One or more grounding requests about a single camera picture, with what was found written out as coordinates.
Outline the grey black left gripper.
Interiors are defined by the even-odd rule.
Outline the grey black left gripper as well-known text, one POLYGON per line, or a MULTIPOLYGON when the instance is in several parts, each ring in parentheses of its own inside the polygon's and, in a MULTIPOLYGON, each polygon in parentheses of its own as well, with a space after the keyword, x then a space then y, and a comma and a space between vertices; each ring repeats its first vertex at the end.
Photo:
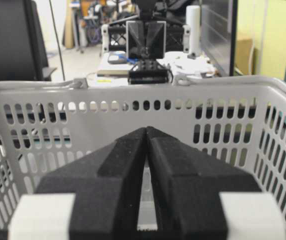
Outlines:
POLYGON ((191 27, 168 18, 169 0, 132 0, 135 13, 101 26, 102 52, 123 51, 128 59, 140 59, 128 72, 128 84, 168 83, 168 70, 155 59, 166 52, 188 53, 191 27))

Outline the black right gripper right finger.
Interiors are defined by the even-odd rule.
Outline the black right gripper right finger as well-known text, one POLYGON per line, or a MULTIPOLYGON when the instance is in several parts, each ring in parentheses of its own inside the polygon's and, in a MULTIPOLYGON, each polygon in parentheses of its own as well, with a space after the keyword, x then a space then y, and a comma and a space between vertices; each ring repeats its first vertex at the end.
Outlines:
POLYGON ((254 176, 147 127, 149 165, 163 227, 182 240, 286 240, 275 198, 254 176))

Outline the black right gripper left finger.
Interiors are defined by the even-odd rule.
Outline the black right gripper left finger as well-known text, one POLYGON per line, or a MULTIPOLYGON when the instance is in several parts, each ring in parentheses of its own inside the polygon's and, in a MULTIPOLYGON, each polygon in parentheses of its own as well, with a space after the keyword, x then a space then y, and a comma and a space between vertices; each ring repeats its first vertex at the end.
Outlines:
POLYGON ((44 175, 20 198, 10 240, 117 240, 137 231, 146 129, 44 175))

